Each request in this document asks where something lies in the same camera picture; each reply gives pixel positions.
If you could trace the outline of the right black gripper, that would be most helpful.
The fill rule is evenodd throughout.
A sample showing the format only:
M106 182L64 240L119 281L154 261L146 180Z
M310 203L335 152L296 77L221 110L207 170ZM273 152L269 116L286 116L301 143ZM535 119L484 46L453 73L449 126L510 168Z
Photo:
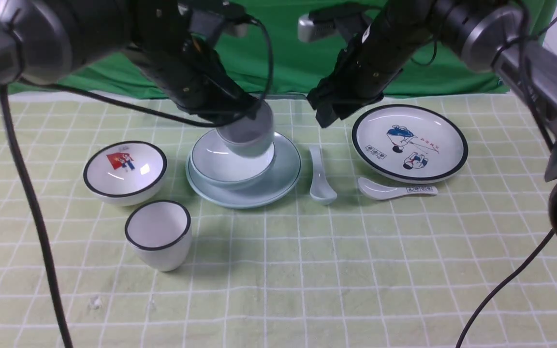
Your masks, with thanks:
M384 89L429 41L434 4L432 0L389 0L368 28L350 39L334 70L307 96L321 128L384 98Z

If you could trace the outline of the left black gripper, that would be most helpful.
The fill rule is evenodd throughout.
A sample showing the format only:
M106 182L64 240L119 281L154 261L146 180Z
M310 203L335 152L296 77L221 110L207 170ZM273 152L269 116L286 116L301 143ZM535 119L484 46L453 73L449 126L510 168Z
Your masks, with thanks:
M226 73L215 45L253 18L238 3L221 0L136 0L131 7L131 62L177 108L198 116L198 127L255 119L260 99Z

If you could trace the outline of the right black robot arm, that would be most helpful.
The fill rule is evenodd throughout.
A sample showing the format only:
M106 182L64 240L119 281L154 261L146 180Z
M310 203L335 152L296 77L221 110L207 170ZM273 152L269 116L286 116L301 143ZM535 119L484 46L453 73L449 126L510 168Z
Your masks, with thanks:
M493 72L529 108L550 150L545 181L557 181L557 55L530 33L529 11L519 0L389 0L370 19L373 5L345 2L301 16L298 39L309 43L339 34L347 46L334 70L309 91L319 126L327 128L384 98L415 52L440 43L475 72ZM557 236L557 184L549 197Z

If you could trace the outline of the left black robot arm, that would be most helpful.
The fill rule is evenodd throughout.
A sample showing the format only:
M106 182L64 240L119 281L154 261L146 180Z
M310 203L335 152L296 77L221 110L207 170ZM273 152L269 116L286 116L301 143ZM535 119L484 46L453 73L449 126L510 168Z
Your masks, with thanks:
M84 67L123 53L197 127L254 118L262 104L226 73L215 44L258 21L220 0L0 0L0 87L56 89Z

